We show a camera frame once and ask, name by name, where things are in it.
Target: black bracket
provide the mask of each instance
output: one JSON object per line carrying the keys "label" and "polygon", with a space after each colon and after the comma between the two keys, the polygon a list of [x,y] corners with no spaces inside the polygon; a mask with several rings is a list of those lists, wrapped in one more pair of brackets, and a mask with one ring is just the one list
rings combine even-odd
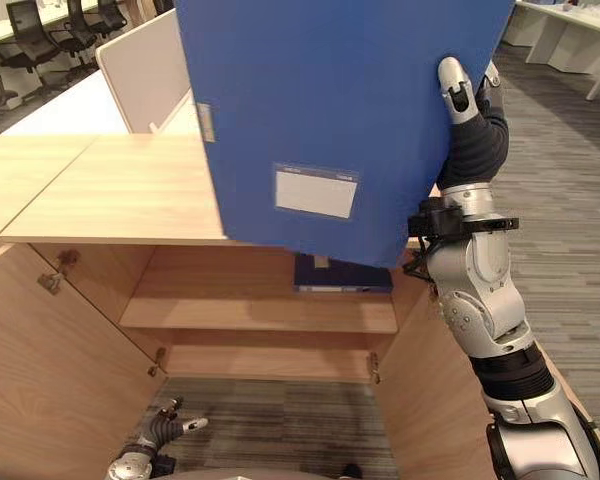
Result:
{"label": "black bracket", "polygon": [[420,203],[420,211],[409,218],[409,236],[429,240],[455,240],[470,237],[478,232],[516,230],[520,220],[516,217],[464,221],[459,205],[445,206],[440,197]]}

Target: white label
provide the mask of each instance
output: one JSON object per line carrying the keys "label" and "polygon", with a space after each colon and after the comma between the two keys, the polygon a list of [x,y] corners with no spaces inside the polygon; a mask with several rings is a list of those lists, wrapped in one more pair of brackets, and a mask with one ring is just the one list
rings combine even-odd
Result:
{"label": "white label", "polygon": [[291,167],[276,171],[276,207],[349,218],[357,178],[347,174],[299,173]]}

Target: cabinet hinge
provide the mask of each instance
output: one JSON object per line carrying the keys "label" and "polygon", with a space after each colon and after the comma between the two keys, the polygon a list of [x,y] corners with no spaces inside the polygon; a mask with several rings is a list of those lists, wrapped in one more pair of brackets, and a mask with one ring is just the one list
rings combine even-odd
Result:
{"label": "cabinet hinge", "polygon": [[380,360],[378,359],[378,354],[376,352],[369,353],[367,366],[369,368],[369,375],[371,375],[371,383],[378,385],[381,382]]}
{"label": "cabinet hinge", "polygon": [[147,374],[150,377],[155,377],[158,373],[158,369],[162,368],[162,362],[164,361],[164,357],[167,355],[167,349],[164,347],[160,347],[157,351],[156,351],[156,358],[155,358],[155,364],[152,365],[151,367],[149,367],[149,370],[147,370]]}
{"label": "cabinet hinge", "polygon": [[69,271],[78,262],[80,253],[77,250],[64,250],[58,255],[58,273],[43,273],[38,277],[38,283],[51,295],[60,291],[60,282],[67,278]]}

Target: wooden countertop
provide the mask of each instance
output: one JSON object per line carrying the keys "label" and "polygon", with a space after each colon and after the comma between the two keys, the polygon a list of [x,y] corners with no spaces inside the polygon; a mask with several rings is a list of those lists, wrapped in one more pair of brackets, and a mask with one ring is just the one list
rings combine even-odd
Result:
{"label": "wooden countertop", "polygon": [[0,137],[0,232],[95,138]]}
{"label": "wooden countertop", "polygon": [[0,137],[0,242],[238,244],[193,134]]}
{"label": "wooden countertop", "polygon": [[5,241],[195,245],[222,232],[194,135],[97,138],[1,233]]}

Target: metal hinge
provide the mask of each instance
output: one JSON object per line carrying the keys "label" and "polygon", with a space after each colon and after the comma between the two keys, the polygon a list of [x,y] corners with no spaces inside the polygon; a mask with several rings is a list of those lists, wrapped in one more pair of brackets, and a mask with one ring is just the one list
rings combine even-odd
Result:
{"label": "metal hinge", "polygon": [[147,370],[147,374],[150,377],[155,377],[158,374],[158,369],[162,368],[162,362],[164,361],[164,357],[167,355],[167,349],[164,347],[160,347],[156,351],[156,359],[154,360],[156,363],[149,367]]}
{"label": "metal hinge", "polygon": [[214,143],[216,134],[213,130],[213,116],[211,115],[211,105],[208,103],[198,103],[198,117],[200,118],[200,132],[205,142]]}
{"label": "metal hinge", "polygon": [[43,273],[38,277],[38,283],[51,295],[60,291],[60,282],[67,278],[69,271],[78,262],[80,253],[77,250],[64,250],[58,255],[58,273]]}
{"label": "metal hinge", "polygon": [[380,360],[376,352],[369,353],[367,358],[367,366],[369,367],[369,375],[371,375],[371,383],[378,385],[381,382],[380,379]]}

